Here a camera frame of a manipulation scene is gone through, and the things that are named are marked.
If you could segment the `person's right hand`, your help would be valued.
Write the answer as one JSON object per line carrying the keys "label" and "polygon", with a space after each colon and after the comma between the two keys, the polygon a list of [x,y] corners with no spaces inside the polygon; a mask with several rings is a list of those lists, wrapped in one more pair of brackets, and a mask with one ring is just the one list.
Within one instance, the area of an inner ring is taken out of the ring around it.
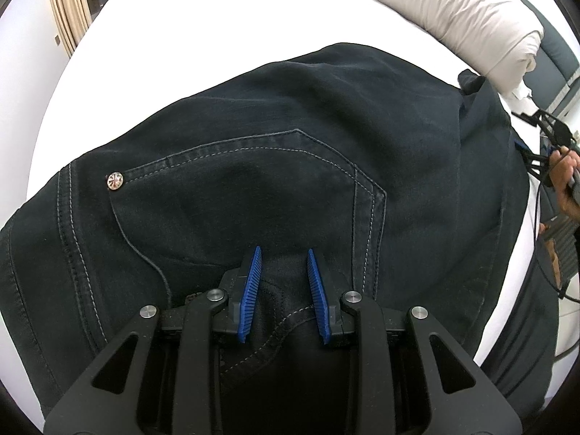
{"label": "person's right hand", "polygon": [[555,189],[558,207],[565,215],[575,222],[579,221],[579,204],[568,191],[568,183],[573,178],[574,172],[579,168],[579,155],[562,146],[550,156],[550,178]]}

